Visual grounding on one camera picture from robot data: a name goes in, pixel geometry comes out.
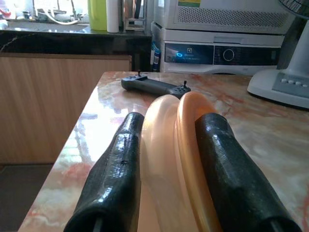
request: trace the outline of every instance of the white appliance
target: white appliance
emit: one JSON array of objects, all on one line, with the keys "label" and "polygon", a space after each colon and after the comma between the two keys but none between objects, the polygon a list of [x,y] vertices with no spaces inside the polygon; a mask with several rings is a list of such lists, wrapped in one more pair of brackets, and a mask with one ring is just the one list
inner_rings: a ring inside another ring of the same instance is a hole
[{"label": "white appliance", "polygon": [[152,23],[160,71],[253,75],[277,67],[283,35],[165,29]]},{"label": "white appliance", "polygon": [[[309,0],[280,0],[291,13],[309,20]],[[248,92],[263,98],[309,109],[309,21],[289,66],[254,75]]]},{"label": "white appliance", "polygon": [[276,0],[154,1],[154,21],[166,29],[284,35],[294,19]]}]

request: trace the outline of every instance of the blue display screen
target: blue display screen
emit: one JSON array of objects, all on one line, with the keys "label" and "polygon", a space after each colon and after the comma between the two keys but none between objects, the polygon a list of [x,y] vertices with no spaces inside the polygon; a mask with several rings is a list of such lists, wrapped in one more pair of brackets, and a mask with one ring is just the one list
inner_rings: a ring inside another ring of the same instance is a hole
[{"label": "blue display screen", "polygon": [[165,57],[167,63],[184,64],[213,64],[212,45],[196,44],[165,44]]}]

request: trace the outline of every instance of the white cylinder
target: white cylinder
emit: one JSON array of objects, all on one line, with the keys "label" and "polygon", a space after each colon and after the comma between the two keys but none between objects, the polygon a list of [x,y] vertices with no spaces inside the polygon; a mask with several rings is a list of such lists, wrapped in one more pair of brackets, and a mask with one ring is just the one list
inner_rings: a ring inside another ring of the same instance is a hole
[{"label": "white cylinder", "polygon": [[107,32],[119,32],[118,0],[106,0]]},{"label": "white cylinder", "polygon": [[286,73],[309,76],[309,21],[298,41]]}]

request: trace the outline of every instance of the white plastic vent grille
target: white plastic vent grille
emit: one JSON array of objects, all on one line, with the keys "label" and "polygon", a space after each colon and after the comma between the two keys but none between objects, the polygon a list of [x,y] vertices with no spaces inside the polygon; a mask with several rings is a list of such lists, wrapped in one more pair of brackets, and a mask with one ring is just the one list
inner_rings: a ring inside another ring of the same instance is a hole
[{"label": "white plastic vent grille", "polygon": [[203,23],[238,27],[284,26],[288,13],[216,10],[194,7],[178,7],[179,23]]}]

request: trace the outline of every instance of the electric fan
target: electric fan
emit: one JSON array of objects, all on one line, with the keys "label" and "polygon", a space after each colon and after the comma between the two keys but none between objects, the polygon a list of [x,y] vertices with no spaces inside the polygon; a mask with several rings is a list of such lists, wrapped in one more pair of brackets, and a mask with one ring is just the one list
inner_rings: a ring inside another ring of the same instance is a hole
[{"label": "electric fan", "polygon": [[[309,20],[309,0],[279,0],[289,12]],[[266,99],[309,109],[309,21],[289,66],[256,73],[248,92]]]}]

